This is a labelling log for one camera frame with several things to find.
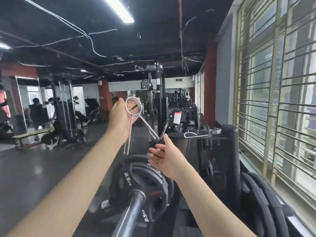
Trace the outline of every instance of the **label sticker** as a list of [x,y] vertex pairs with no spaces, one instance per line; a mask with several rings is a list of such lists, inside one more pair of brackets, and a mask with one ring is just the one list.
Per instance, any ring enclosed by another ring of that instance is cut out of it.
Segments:
[[181,123],[181,112],[174,113],[173,123],[175,123],[175,124]]

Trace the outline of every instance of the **ceiling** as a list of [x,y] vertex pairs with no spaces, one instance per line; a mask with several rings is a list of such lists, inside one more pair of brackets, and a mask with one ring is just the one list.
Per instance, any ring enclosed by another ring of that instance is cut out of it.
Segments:
[[104,0],[30,1],[91,39],[26,0],[1,0],[0,43],[11,49],[0,50],[0,67],[20,63],[35,66],[39,75],[118,81],[143,79],[142,70],[156,61],[167,67],[167,77],[197,73],[207,36],[219,31],[233,0],[182,0],[182,56],[178,0],[120,0],[135,20],[132,24],[123,23]]

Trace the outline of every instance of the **left hand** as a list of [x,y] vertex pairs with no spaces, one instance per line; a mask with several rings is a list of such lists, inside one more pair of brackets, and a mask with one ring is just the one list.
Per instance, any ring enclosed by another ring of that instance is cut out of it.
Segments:
[[[136,102],[131,100],[127,104],[127,108],[130,110],[136,105]],[[134,108],[132,113],[138,112],[138,107]],[[120,144],[123,145],[130,133],[131,122],[135,122],[137,117],[132,119],[132,116],[125,109],[125,101],[120,98],[117,103],[114,104],[110,111],[109,127],[108,131],[114,132],[115,135],[120,137]]]

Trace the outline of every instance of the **hand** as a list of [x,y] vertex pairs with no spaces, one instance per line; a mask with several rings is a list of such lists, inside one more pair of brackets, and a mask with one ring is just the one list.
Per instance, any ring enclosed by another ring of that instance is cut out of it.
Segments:
[[156,144],[157,149],[149,148],[148,163],[160,170],[165,176],[176,179],[179,176],[180,166],[187,160],[181,151],[172,143],[167,134],[163,137],[165,145]]
[[[136,102],[131,100],[126,106],[131,113],[138,113],[138,107],[131,110],[136,105]],[[127,112],[125,108],[125,101],[120,98],[110,111],[108,131],[114,132],[115,135],[120,136],[121,145],[123,145],[130,133],[131,122],[135,122],[138,117],[134,117]]]

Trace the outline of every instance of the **right hand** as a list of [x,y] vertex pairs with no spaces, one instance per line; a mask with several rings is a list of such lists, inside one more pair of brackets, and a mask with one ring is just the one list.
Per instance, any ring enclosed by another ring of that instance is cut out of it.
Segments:
[[163,139],[165,145],[156,144],[157,149],[149,148],[151,153],[148,154],[148,163],[168,178],[176,179],[180,173],[180,166],[187,160],[167,134],[164,135]]

